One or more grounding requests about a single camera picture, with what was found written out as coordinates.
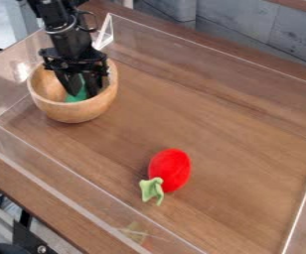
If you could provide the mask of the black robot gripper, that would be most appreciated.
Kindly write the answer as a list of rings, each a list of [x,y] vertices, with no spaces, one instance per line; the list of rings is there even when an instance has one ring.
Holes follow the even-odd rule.
[[[39,49],[45,69],[55,72],[71,96],[77,96],[82,89],[82,72],[89,98],[98,95],[104,88],[102,79],[108,77],[108,55],[93,47],[93,32],[94,29],[82,26],[50,27],[46,34],[53,46]]]

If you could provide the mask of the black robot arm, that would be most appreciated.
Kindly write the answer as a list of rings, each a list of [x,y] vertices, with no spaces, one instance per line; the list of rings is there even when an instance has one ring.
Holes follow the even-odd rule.
[[[108,77],[108,55],[92,45],[96,31],[85,15],[93,15],[78,6],[88,0],[27,0],[53,47],[39,49],[46,70],[51,70],[63,86],[66,102],[79,102],[98,95]]]

